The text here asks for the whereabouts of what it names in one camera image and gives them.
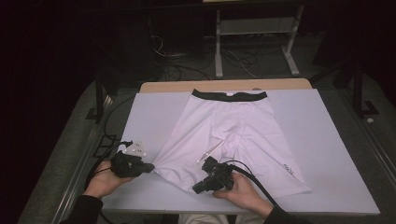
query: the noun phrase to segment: black waistband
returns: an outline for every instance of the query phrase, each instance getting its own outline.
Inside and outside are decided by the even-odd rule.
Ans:
[[[258,94],[251,94],[246,92],[237,92],[234,94],[225,92],[201,92],[193,90],[192,95],[203,100],[222,101],[222,102],[253,102],[259,101],[267,97],[265,91]]]

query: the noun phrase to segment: white shorts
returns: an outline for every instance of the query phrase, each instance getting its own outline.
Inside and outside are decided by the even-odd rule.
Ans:
[[[154,159],[154,171],[179,188],[194,192],[192,186],[207,177],[202,170],[206,152],[219,162],[246,164],[274,198],[310,190],[265,92],[194,90]],[[239,163],[234,165],[245,169]]]

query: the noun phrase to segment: white table surface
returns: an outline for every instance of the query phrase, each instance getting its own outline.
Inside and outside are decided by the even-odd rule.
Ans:
[[[138,93],[122,140],[142,140],[152,162],[176,125],[190,92]],[[278,198],[288,212],[375,215],[379,210],[350,158],[317,90],[267,91],[311,193]],[[104,209],[152,213],[241,214],[210,193],[185,192],[157,174],[142,174],[103,199]]]

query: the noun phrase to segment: hand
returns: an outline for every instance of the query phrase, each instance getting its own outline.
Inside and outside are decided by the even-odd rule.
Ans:
[[[118,188],[122,184],[130,182],[134,179],[133,177],[119,178],[114,175],[114,173],[111,172],[110,169],[105,170],[110,166],[110,161],[102,161],[99,164],[96,172],[102,170],[104,171],[96,174],[92,178],[90,185],[84,191],[83,195],[90,195],[95,198],[102,198],[111,194],[116,188]]]
[[[248,178],[238,173],[233,173],[233,188],[231,190],[217,190],[213,192],[213,196],[219,199],[227,199],[236,206],[247,209],[263,218],[267,218],[273,210],[273,206],[265,201],[251,186]]]

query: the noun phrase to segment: sleeve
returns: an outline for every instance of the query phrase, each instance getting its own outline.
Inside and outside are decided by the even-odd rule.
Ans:
[[[102,207],[103,202],[100,199],[81,195],[77,198],[69,218],[61,224],[95,224]]]
[[[312,224],[311,222],[291,216],[279,206],[275,206],[270,215],[265,219],[264,224]]]

